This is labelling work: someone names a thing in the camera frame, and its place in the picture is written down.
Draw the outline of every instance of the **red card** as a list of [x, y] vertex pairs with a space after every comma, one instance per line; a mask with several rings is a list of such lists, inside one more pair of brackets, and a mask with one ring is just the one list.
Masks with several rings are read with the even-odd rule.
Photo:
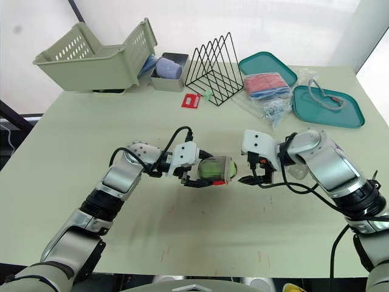
[[182, 108], [197, 108], [199, 106], [200, 94], [186, 93], [182, 101]]

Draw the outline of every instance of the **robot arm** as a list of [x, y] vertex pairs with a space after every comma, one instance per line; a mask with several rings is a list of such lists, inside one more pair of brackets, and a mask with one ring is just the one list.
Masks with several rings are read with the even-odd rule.
[[[113, 220], [138, 185], [143, 172], [153, 177], [161, 177], [163, 173], [178, 176], [181, 183], [189, 187], [220, 184], [220, 180], [228, 183], [231, 176], [226, 171], [229, 169], [227, 165], [233, 164], [236, 172], [232, 160], [228, 156], [213, 157], [200, 150], [192, 141], [191, 135], [190, 131], [186, 142], [177, 145], [173, 152], [161, 151], [144, 141], [134, 141], [126, 148], [120, 148], [124, 150], [122, 157], [108, 168], [81, 207], [74, 210], [51, 239], [44, 249], [40, 263], [10, 276], [0, 287], [0, 291], [66, 292], [71, 290], [74, 283], [87, 278], [105, 248], [106, 244], [101, 236], [107, 234], [111, 228]], [[192, 181], [188, 175], [191, 167], [201, 163], [205, 166], [208, 164], [209, 168], [210, 161], [218, 163], [216, 178], [202, 176], [202, 167], [199, 165], [200, 177]]]
[[276, 143], [267, 134], [246, 130], [242, 154], [247, 155], [253, 174], [258, 164], [265, 170], [263, 176], [239, 180], [251, 185], [272, 184], [273, 172], [281, 170], [284, 175], [287, 166], [303, 166], [354, 231], [354, 245], [362, 265], [370, 272], [367, 291], [389, 290], [389, 222], [374, 220], [389, 214], [386, 200], [379, 193], [380, 184], [366, 179], [323, 130], [310, 128], [294, 133], [282, 143]]

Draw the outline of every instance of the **red package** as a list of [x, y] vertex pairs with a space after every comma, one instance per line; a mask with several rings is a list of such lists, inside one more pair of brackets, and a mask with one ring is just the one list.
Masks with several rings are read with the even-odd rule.
[[287, 83], [279, 73], [263, 73], [248, 77], [244, 80], [244, 87], [249, 94], [284, 86], [287, 86]]
[[199, 106], [200, 94], [186, 93], [182, 101], [182, 108], [197, 108]]

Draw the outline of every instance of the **blue cup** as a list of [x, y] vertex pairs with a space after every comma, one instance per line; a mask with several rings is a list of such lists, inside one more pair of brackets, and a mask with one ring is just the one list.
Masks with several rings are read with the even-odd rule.
[[179, 64], [166, 58], [159, 58], [157, 62], [157, 74], [166, 79], [180, 79], [182, 68]]

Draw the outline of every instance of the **green clip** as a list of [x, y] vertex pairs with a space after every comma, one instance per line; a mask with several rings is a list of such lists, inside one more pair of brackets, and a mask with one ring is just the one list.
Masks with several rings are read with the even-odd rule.
[[211, 90], [207, 90], [202, 96], [206, 101], [209, 101], [212, 97], [213, 93]]

